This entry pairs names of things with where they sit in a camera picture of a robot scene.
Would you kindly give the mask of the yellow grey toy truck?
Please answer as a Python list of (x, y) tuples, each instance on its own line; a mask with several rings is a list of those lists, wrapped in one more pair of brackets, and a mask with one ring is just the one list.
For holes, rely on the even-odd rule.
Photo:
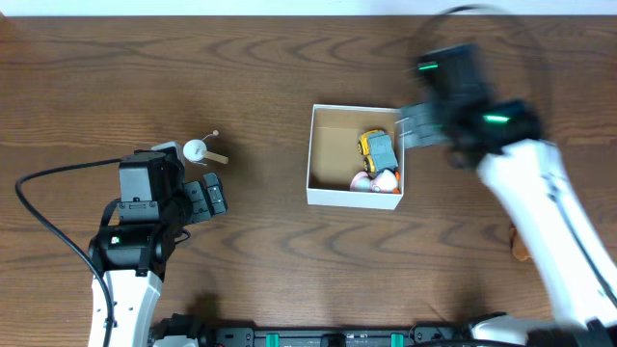
[(364, 169), (369, 174), (394, 171), (398, 167), (391, 137), (384, 130), (373, 129), (362, 133), (358, 140), (358, 151), (363, 157)]

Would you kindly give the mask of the pink duck toy with hat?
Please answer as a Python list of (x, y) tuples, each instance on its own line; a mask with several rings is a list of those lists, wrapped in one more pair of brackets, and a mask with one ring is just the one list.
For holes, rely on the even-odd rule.
[(384, 170), (375, 177), (367, 172), (357, 173), (350, 183), (353, 192), (400, 194), (400, 174), (391, 170)]

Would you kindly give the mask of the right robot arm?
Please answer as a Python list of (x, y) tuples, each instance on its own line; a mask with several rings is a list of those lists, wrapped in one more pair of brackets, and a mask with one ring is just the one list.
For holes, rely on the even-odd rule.
[(613, 346), (616, 265), (581, 206), (556, 144), (521, 99), (499, 101), (472, 44), (416, 59), (428, 92), (405, 107), (408, 147), (446, 143), (457, 164), (477, 172), (496, 196), (546, 287), (552, 322), (503, 313), (465, 324), (438, 346)]

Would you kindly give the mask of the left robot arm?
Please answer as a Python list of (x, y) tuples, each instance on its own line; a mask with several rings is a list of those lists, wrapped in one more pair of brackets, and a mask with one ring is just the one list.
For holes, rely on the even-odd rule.
[(152, 332), (166, 265), (189, 225), (224, 214), (228, 205), (214, 173), (186, 182), (176, 146), (137, 150), (121, 159), (121, 195), (104, 209), (89, 245), (94, 264), (92, 346), (207, 345), (198, 324), (174, 316)]

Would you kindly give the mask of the brown plush toy orange top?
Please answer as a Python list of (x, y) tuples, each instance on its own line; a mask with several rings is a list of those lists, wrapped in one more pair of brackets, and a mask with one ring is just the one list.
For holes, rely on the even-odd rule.
[(526, 248), (517, 228), (511, 224), (509, 227), (509, 240), (511, 254), (520, 262), (526, 262), (532, 259), (531, 254)]

